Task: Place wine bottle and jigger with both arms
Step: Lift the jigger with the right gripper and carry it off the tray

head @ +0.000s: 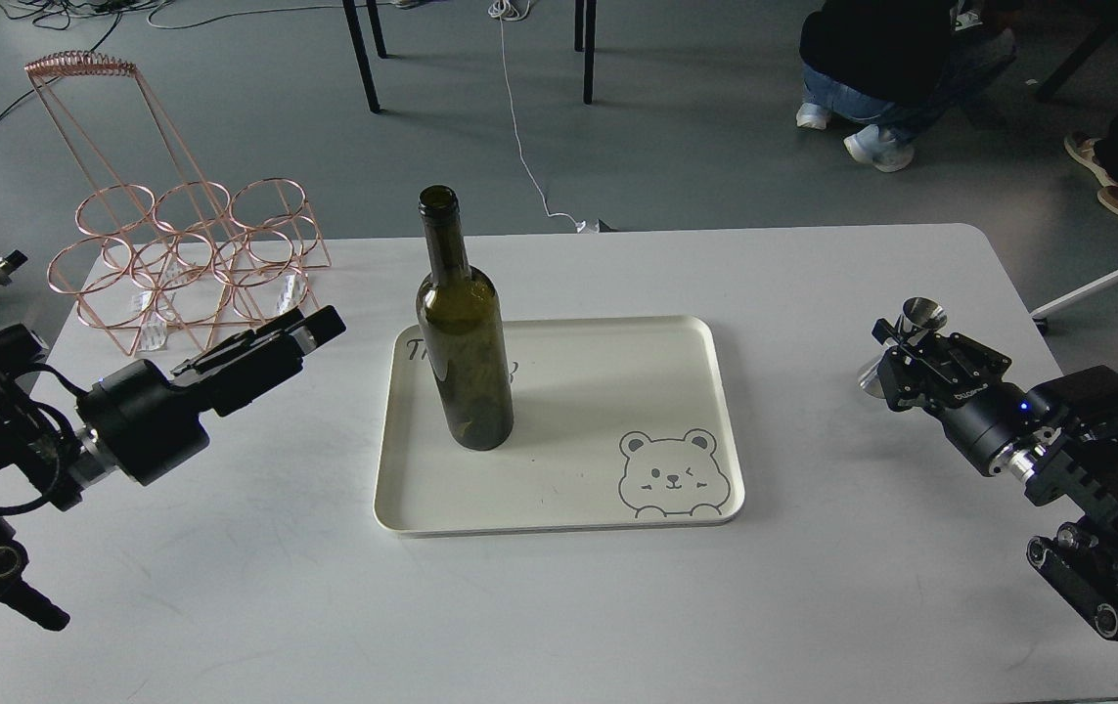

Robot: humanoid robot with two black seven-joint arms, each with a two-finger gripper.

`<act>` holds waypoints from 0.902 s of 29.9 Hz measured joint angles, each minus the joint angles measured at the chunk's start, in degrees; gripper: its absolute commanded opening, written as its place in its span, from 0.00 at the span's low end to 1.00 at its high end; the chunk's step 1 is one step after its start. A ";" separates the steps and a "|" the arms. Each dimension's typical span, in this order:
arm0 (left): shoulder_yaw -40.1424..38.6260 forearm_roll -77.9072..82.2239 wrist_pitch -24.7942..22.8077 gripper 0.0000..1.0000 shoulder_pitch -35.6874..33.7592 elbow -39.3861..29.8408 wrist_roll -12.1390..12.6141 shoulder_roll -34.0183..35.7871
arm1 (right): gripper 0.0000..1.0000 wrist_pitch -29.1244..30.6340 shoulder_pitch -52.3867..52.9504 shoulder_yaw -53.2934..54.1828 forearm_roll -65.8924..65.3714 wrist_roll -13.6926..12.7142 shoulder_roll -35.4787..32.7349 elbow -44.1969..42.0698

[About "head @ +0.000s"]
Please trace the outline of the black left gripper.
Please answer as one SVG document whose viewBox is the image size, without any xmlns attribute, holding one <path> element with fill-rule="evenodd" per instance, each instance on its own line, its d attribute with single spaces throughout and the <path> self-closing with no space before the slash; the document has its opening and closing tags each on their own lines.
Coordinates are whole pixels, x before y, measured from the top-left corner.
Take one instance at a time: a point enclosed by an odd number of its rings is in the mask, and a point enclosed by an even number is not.
<svg viewBox="0 0 1118 704">
<path fill-rule="evenodd" d="M 188 358 L 171 370 L 172 378 L 148 360 L 103 377 L 77 400 L 77 413 L 93 429 L 98 449 L 108 451 L 108 466 L 149 485 L 208 446 L 201 413 L 226 418 L 250 405 L 299 374 L 304 355 L 344 332 L 332 306 L 309 315 L 290 310 Z"/>
</svg>

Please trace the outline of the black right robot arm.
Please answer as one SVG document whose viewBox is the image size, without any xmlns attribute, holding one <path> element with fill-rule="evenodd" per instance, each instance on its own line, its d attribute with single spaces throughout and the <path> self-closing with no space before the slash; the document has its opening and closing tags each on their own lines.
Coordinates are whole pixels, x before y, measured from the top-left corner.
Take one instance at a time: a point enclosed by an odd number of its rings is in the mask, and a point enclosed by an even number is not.
<svg viewBox="0 0 1118 704">
<path fill-rule="evenodd" d="M 944 335 L 944 325 L 930 299 L 877 321 L 884 352 L 863 377 L 866 392 L 939 420 L 975 469 L 1018 477 L 1033 505 L 1072 500 L 1081 517 L 1029 540 L 1025 556 L 1095 632 L 1118 641 L 1118 373 L 1090 367 L 1025 391 L 1003 378 L 1010 356 Z"/>
</svg>

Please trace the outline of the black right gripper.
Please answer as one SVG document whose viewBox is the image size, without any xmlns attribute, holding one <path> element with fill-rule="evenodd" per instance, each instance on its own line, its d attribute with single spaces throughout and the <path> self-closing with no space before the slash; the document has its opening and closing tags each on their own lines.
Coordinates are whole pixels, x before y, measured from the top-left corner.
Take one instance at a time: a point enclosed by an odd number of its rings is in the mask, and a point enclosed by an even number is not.
<svg viewBox="0 0 1118 704">
<path fill-rule="evenodd" d="M 925 356 L 920 345 L 929 336 L 930 356 Z M 921 407 L 980 475 L 999 475 L 1014 451 L 1045 444 L 1045 424 L 1029 410 L 1025 393 L 1002 380 L 1011 359 L 997 349 L 957 332 L 931 332 L 909 344 L 885 318 L 877 320 L 872 337 L 899 342 L 877 367 L 889 410 Z"/>
</svg>

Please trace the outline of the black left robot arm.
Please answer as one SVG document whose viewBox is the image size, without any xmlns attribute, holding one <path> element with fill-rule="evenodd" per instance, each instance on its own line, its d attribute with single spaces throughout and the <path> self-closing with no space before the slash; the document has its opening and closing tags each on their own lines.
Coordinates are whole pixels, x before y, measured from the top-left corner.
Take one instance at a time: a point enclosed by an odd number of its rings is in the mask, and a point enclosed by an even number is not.
<svg viewBox="0 0 1118 704">
<path fill-rule="evenodd" d="M 0 286 L 25 261 L 0 258 Z M 228 416 L 302 370 L 302 360 L 344 333 L 331 306 L 296 310 L 259 329 L 234 333 L 165 377 L 146 358 L 83 389 L 64 383 L 83 427 L 22 391 L 18 379 L 45 373 L 48 348 L 21 324 L 0 329 L 0 605 L 48 630 L 69 615 L 23 581 L 29 553 L 8 519 L 53 505 L 72 508 L 85 487 L 113 470 L 152 484 L 208 446 L 201 413 Z"/>
</svg>

